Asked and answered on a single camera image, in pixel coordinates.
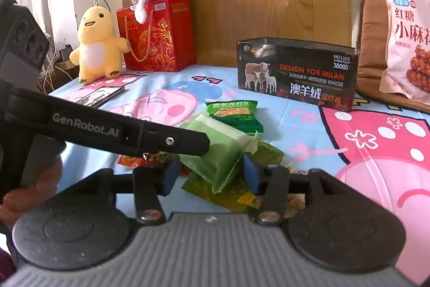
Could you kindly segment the magenta sleeve forearm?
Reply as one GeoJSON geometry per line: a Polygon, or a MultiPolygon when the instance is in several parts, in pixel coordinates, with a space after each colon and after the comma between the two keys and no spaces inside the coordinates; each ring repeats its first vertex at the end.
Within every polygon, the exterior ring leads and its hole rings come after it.
{"type": "Polygon", "coordinates": [[[16,267],[9,253],[0,249],[0,283],[3,283],[16,272],[16,267]]]}

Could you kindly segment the person's left hand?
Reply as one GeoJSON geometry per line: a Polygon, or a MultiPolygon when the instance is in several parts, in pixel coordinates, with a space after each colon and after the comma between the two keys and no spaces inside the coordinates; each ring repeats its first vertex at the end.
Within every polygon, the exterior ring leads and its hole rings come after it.
{"type": "Polygon", "coordinates": [[[25,212],[55,195],[62,173],[62,159],[56,157],[52,164],[39,171],[35,183],[24,189],[14,189],[5,194],[1,204],[1,221],[11,229],[25,212]]]}

